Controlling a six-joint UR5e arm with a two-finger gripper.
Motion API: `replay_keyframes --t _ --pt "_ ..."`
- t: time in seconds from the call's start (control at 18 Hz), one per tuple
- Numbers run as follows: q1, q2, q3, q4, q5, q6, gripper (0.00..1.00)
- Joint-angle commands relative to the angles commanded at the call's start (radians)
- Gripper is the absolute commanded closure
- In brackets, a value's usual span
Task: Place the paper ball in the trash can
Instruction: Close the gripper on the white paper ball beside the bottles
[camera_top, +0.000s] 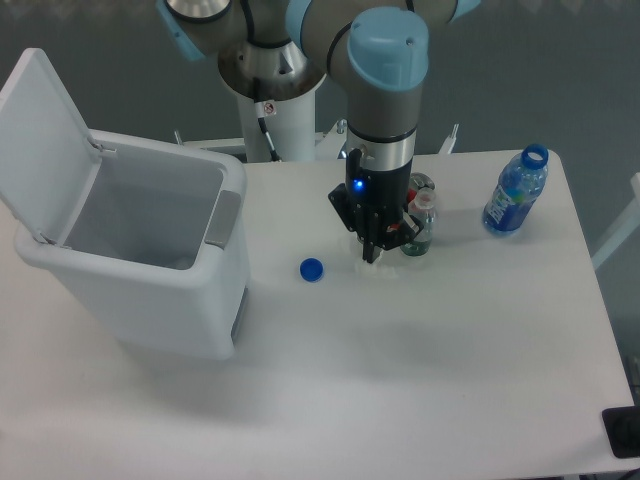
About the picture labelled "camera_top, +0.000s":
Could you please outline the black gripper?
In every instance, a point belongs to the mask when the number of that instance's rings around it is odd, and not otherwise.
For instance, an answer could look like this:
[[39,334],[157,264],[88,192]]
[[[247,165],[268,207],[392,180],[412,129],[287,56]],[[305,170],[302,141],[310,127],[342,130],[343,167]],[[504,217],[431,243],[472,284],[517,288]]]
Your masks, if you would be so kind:
[[328,198],[346,229],[362,244],[362,260],[373,264],[381,250],[409,243],[421,230],[408,213],[411,164],[387,171],[364,167],[364,152],[353,149],[346,159],[345,181]]

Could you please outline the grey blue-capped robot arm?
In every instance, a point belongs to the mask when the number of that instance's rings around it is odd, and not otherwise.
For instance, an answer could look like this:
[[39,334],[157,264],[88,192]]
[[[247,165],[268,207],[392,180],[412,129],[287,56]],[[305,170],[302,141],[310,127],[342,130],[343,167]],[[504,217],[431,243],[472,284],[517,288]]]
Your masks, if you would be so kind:
[[430,33],[471,1],[160,1],[182,54],[218,59],[227,86],[248,99],[273,161],[285,158],[268,117],[331,79],[347,96],[346,173],[329,200],[362,257],[416,238],[409,178],[429,68]]

